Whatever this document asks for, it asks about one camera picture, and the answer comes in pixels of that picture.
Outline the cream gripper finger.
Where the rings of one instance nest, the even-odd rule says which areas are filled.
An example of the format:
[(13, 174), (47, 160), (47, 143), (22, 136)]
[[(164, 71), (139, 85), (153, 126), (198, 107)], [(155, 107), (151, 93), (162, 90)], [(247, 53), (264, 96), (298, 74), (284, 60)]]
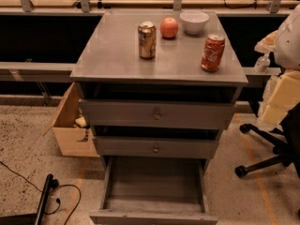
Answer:
[(262, 95), (259, 118), (264, 123), (278, 126), (288, 111), (299, 102), (300, 71), (288, 69), (268, 80)]

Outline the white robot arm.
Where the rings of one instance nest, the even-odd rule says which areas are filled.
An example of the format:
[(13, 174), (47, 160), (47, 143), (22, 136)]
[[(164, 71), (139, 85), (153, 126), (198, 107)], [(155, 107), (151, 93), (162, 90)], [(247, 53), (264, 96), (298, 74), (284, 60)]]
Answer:
[(262, 121), (278, 125), (288, 110), (300, 102), (300, 5), (277, 31), (259, 41), (254, 50), (273, 53), (276, 64), (285, 69), (282, 75), (268, 82), (260, 110)]

